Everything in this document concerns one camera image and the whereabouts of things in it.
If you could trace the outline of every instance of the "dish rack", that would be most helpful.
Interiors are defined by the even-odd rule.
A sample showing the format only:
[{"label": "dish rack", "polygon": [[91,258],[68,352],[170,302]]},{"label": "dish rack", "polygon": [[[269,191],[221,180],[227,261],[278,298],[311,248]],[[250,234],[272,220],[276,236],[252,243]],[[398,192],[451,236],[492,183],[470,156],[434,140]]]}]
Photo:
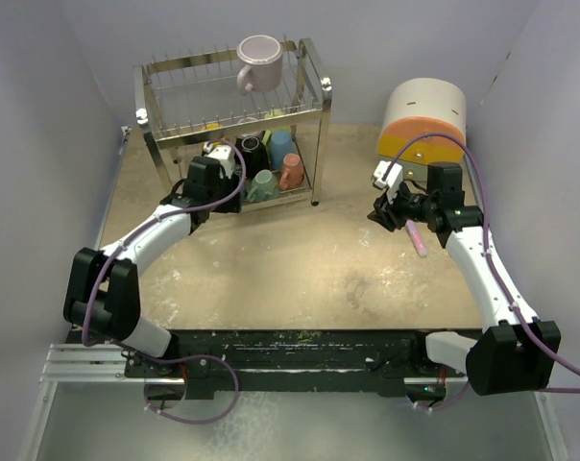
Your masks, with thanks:
[{"label": "dish rack", "polygon": [[242,64],[228,45],[214,47],[212,53],[188,50],[188,56],[176,59],[154,57],[134,68],[136,121],[167,191],[173,177],[182,177],[182,163],[201,154],[202,143],[290,127],[305,182],[277,199],[246,203],[244,209],[307,199],[314,206],[319,203],[332,102],[330,77],[310,38],[298,45],[286,37],[279,42],[284,50],[281,83],[268,93],[240,94],[236,75]]}]

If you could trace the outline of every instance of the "gray wall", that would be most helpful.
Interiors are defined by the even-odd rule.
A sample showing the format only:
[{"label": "gray wall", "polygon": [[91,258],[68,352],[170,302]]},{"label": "gray wall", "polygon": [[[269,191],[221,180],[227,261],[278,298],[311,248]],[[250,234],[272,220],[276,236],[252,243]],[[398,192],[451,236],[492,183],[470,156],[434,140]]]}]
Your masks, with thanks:
[{"label": "gray wall", "polygon": [[470,109],[538,0],[60,0],[111,108],[134,120],[132,66],[243,37],[311,37],[333,82],[333,121],[381,123],[396,85],[436,77]]},{"label": "gray wall", "polygon": [[[580,366],[580,0],[542,1],[470,127],[501,257]],[[580,379],[557,366],[551,384]],[[580,396],[554,402],[580,460]]]},{"label": "gray wall", "polygon": [[53,0],[0,0],[0,461],[30,420],[71,256],[100,229],[121,131]]}]

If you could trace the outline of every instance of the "metal rack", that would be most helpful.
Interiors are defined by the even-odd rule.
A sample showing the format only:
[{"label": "metal rack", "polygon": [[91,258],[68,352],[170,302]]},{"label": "metal rack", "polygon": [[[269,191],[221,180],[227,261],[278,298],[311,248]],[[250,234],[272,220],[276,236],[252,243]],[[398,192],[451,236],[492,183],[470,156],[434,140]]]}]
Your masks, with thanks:
[{"label": "metal rack", "polygon": [[[282,80],[269,93],[239,93],[236,75],[241,63],[228,45],[221,51],[215,47],[212,53],[203,50],[199,55],[188,49],[188,56],[176,59],[165,54],[163,61],[154,57],[151,63],[134,68],[136,121],[165,189],[171,189],[171,176],[175,176],[169,165],[176,164],[181,177],[182,162],[190,154],[200,153],[194,149],[190,153],[187,146],[289,126],[306,181],[277,199],[245,204],[244,209],[307,199],[318,204],[332,102],[330,78],[310,38],[297,45],[284,37],[280,43],[284,50]],[[298,130],[298,126],[310,125],[308,122],[319,122],[312,127],[317,128],[317,135],[311,149],[304,146],[305,137]]]}]

